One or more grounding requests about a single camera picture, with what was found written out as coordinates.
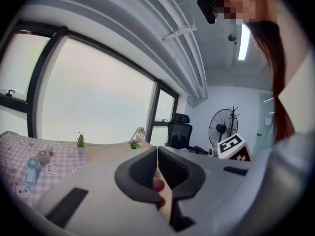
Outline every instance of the bunny print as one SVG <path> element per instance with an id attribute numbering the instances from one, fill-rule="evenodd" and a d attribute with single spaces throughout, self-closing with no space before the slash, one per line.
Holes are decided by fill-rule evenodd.
<path id="1" fill-rule="evenodd" d="M 60 142 L 53 142 L 53 146 L 60 146 L 61 145 L 61 143 Z"/>
<path id="2" fill-rule="evenodd" d="M 4 137 L 12 137 L 12 136 L 13 136 L 13 134 L 10 133 L 10 132 L 8 132 L 8 133 L 6 133 L 6 134 L 4 135 Z"/>
<path id="3" fill-rule="evenodd" d="M 48 163 L 45 165 L 44 167 L 44 172 L 46 174 L 52 174 L 52 175 L 55 175 L 58 173 L 58 171 L 56 170 L 56 167 L 58 167 L 59 164 L 51 164 L 51 163 Z"/>
<path id="4" fill-rule="evenodd" d="M 71 172 L 71 173 L 74 173 L 74 172 L 78 171 L 79 169 L 81 169 L 82 167 L 83 167 L 83 166 L 81 166 L 81 165 L 77 165 L 77 166 L 75 166 L 73 169 L 71 169 L 70 172 Z"/>
<path id="5" fill-rule="evenodd" d="M 31 151 L 31 152 L 27 152 L 26 153 L 26 158 L 37 158 L 37 152 L 36 152 L 36 150 L 33 150 L 33 151 Z"/>
<path id="6" fill-rule="evenodd" d="M 22 139 L 20 140 L 20 143 L 22 143 L 22 144 L 27 143 L 27 142 L 28 142 L 28 140 L 27 140 L 26 138 L 22 138 Z"/>
<path id="7" fill-rule="evenodd" d="M 30 189 L 28 187 L 26 187 L 25 184 L 19 184 L 19 182 L 17 180 L 14 180 L 14 184 L 15 184 L 16 195 L 19 198 L 25 199 L 31 195 Z"/>
<path id="8" fill-rule="evenodd" d="M 0 167 L 9 166 L 10 164 L 11 164 L 11 161 L 9 158 L 0 159 Z"/>

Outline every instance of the window latch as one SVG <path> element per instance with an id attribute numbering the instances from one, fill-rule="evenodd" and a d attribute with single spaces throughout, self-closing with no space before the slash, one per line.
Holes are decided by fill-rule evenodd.
<path id="1" fill-rule="evenodd" d="M 10 94 L 10 92 L 15 92 L 15 91 L 14 90 L 9 90 L 9 92 L 7 92 L 5 95 L 9 96 L 9 97 L 12 97 L 12 94 Z"/>

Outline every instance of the window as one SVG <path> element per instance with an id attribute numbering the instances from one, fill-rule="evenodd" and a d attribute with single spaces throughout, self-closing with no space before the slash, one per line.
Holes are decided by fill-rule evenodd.
<path id="1" fill-rule="evenodd" d="M 171 121 L 174 101 L 174 97 L 162 90 L 160 91 L 155 121 Z"/>
<path id="2" fill-rule="evenodd" d="M 156 85 L 155 100 L 153 100 L 153 109 L 151 121 L 149 121 L 147 141 L 154 146 L 163 146 L 168 139 L 167 124 L 176 113 L 178 95 L 169 89 L 162 81 Z"/>
<path id="3" fill-rule="evenodd" d="M 167 143 L 167 127 L 153 127 L 150 144 L 153 146 L 164 146 Z"/>
<path id="4" fill-rule="evenodd" d="M 177 101 L 145 69 L 66 26 L 20 20 L 1 42 L 0 134 L 75 141 L 83 132 L 87 143 L 115 144 L 142 126 L 160 146 Z"/>
<path id="5" fill-rule="evenodd" d="M 30 79 L 37 60 L 50 38 L 14 34 L 0 65 L 0 93 L 14 90 L 13 97 L 26 101 Z"/>
<path id="6" fill-rule="evenodd" d="M 115 144 L 146 127 L 154 81 L 118 59 L 69 38 L 46 88 L 41 138 Z"/>

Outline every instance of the ceiling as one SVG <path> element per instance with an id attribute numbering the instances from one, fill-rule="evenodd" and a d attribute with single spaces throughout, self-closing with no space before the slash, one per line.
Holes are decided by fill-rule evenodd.
<path id="1" fill-rule="evenodd" d="M 193 32 L 199 46 L 206 72 L 208 86 L 234 86 L 271 90 L 270 69 L 255 41 L 250 38 L 245 60 L 238 60 L 241 42 L 241 26 L 219 18 L 216 23 L 207 23 L 197 0 L 175 0 L 189 23 L 196 24 Z M 230 42 L 229 34 L 236 34 Z"/>

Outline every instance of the fluorescent light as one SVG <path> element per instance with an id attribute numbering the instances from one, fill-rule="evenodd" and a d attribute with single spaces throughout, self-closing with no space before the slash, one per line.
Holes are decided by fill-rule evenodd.
<path id="1" fill-rule="evenodd" d="M 265 100 L 265 101 L 263 101 L 263 102 L 267 102 L 267 101 L 270 101 L 270 100 L 273 100 L 274 98 L 272 97 L 272 98 L 270 98 L 270 99 L 268 99 L 268 100 Z"/>
<path id="2" fill-rule="evenodd" d="M 238 60 L 245 60 L 248 44 L 250 42 L 251 32 L 246 25 L 242 25 L 242 37 L 241 37 L 241 47 L 240 53 L 238 55 Z"/>

